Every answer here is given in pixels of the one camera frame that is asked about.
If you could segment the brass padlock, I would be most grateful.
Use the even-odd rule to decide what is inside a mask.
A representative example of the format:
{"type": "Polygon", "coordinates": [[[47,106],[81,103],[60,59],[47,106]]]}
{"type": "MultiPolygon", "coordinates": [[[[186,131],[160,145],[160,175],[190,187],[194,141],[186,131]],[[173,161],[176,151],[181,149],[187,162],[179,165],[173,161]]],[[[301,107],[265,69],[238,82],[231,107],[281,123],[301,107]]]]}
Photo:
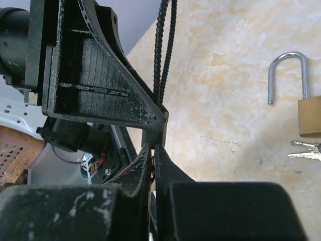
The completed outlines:
{"type": "Polygon", "coordinates": [[[303,138],[320,138],[320,96],[309,94],[308,60],[301,52],[286,52],[276,57],[268,70],[267,104],[274,104],[275,68],[287,58],[297,58],[301,65],[302,99],[297,102],[299,135],[303,138]]]}

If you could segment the silver key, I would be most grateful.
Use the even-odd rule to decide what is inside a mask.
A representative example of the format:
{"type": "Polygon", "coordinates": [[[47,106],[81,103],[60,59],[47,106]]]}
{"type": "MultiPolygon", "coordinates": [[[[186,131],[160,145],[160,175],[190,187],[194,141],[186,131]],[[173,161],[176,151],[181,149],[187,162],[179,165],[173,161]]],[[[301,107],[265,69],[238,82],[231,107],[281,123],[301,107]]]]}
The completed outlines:
{"type": "Polygon", "coordinates": [[[290,159],[308,158],[313,160],[320,160],[320,144],[309,144],[298,141],[291,141],[290,143],[292,146],[301,146],[308,149],[307,152],[288,154],[288,157],[290,159]]]}
{"type": "Polygon", "coordinates": [[[155,160],[154,160],[154,150],[151,150],[151,174],[150,174],[151,184],[155,180],[155,160]]]}

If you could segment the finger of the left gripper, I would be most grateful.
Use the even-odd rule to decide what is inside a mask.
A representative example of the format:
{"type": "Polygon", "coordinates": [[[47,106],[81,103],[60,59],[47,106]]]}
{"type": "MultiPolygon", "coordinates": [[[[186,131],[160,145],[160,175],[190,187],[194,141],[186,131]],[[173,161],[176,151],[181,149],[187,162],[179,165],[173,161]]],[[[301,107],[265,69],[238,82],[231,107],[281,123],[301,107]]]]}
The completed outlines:
{"type": "Polygon", "coordinates": [[[165,117],[111,66],[78,1],[59,1],[57,39],[48,46],[42,110],[69,121],[161,131],[165,117]]]}

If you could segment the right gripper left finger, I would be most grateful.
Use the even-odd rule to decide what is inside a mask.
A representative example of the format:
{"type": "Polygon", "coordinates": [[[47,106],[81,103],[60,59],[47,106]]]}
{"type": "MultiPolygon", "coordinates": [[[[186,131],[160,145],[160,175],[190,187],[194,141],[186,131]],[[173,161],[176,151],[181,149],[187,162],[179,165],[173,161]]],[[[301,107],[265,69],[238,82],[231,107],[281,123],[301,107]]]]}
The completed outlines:
{"type": "Polygon", "coordinates": [[[1,240],[147,240],[150,148],[109,183],[17,185],[1,194],[1,240]]]}

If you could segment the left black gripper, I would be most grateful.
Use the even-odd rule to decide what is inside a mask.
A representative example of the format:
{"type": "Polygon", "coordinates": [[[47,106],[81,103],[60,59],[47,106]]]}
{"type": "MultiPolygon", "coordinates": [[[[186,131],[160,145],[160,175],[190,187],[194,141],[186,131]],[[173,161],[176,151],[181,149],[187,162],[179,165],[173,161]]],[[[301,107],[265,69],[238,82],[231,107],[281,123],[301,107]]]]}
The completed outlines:
{"type": "MultiPolygon", "coordinates": [[[[111,7],[96,1],[78,1],[85,24],[111,66],[145,100],[152,100],[152,91],[125,57],[118,33],[117,15],[111,7]]],[[[31,1],[24,85],[25,100],[42,104],[46,48],[57,39],[59,1],[31,1]]]]}

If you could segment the black cable lock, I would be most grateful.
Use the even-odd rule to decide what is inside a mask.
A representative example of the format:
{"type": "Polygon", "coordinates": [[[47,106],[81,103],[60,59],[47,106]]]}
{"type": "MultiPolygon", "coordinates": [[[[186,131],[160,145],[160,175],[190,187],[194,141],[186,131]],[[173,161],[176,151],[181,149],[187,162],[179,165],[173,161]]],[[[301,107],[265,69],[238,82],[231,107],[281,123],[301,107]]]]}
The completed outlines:
{"type": "Polygon", "coordinates": [[[142,145],[148,144],[152,150],[154,150],[156,146],[165,145],[167,123],[168,123],[168,117],[169,117],[169,112],[163,106],[163,101],[164,101],[165,88],[166,88],[166,83],[168,79],[170,62],[171,62],[173,46],[174,46],[178,1],[172,0],[172,3],[171,3],[171,19],[170,19],[170,29],[169,29],[167,50],[165,54],[165,59],[164,61],[162,61],[164,27],[165,27],[165,20],[166,20],[168,5],[169,5],[169,1],[160,2],[160,8],[159,8],[157,23],[156,23],[154,64],[153,64],[153,100],[156,106],[164,115],[165,121],[163,124],[163,130],[160,132],[155,132],[155,131],[142,132],[141,144],[142,145]]]}

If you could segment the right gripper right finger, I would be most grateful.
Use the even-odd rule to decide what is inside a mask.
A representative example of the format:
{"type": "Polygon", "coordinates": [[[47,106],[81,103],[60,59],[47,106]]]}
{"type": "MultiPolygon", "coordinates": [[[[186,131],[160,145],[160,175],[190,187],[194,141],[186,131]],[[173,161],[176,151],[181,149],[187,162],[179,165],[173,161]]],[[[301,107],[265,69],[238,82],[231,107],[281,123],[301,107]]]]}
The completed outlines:
{"type": "Polygon", "coordinates": [[[154,153],[159,240],[307,240],[287,192],[271,182],[197,182],[154,153]]]}

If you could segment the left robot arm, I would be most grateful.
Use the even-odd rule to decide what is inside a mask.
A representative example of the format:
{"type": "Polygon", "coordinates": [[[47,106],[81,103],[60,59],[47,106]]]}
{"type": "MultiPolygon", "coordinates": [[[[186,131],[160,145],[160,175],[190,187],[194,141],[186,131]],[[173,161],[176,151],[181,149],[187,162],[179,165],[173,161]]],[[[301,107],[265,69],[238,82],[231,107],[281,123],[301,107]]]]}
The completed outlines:
{"type": "Polygon", "coordinates": [[[96,1],[1,9],[1,74],[44,115],[159,132],[165,115],[123,53],[118,19],[96,1]]]}

